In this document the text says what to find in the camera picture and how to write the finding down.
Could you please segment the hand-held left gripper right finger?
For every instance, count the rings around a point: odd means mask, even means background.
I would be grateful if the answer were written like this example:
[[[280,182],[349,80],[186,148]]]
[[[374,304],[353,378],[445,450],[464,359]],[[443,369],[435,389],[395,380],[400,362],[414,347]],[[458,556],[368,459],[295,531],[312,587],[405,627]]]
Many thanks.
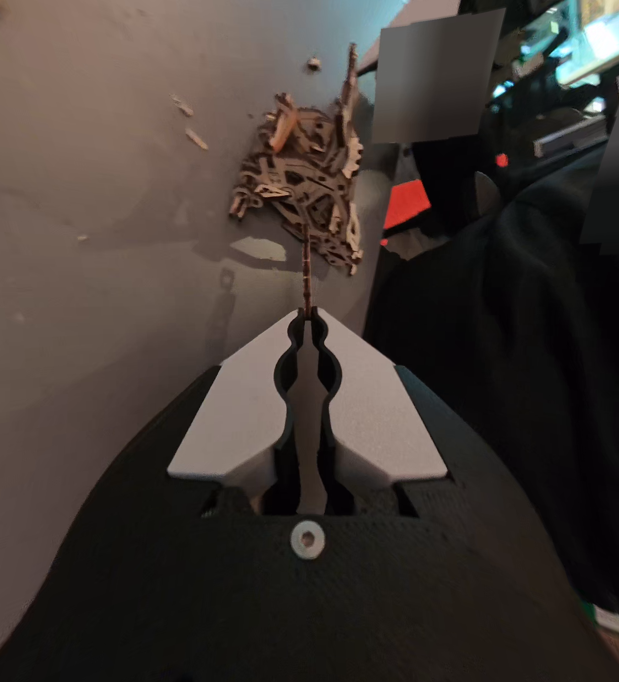
[[[311,312],[317,377],[326,390],[317,469],[329,505],[449,469],[396,365],[322,308]]]

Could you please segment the wooden buggy model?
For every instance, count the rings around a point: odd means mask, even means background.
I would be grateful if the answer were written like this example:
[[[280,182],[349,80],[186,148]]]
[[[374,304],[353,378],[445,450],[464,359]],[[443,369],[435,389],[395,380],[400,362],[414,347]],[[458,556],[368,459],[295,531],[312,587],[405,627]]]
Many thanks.
[[[241,162],[229,215],[271,205],[289,234],[329,265],[356,274],[363,260],[355,184],[363,155],[354,112],[358,89],[358,50],[348,47],[341,93],[327,113],[300,107],[290,93],[275,96]]]

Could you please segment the red fabric item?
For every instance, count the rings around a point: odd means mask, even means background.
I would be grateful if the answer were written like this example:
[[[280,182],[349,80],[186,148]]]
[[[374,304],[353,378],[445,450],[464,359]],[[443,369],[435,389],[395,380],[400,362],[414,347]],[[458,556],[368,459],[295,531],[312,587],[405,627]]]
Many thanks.
[[[414,179],[392,186],[384,221],[386,232],[431,209],[423,182]]]

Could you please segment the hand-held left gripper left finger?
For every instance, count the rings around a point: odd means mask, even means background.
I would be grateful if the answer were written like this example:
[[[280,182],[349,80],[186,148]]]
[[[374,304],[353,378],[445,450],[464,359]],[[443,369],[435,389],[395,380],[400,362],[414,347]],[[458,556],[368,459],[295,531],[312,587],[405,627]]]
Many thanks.
[[[301,483],[288,391],[305,333],[299,309],[225,359],[168,465],[170,477],[237,488],[263,513],[296,513]]]

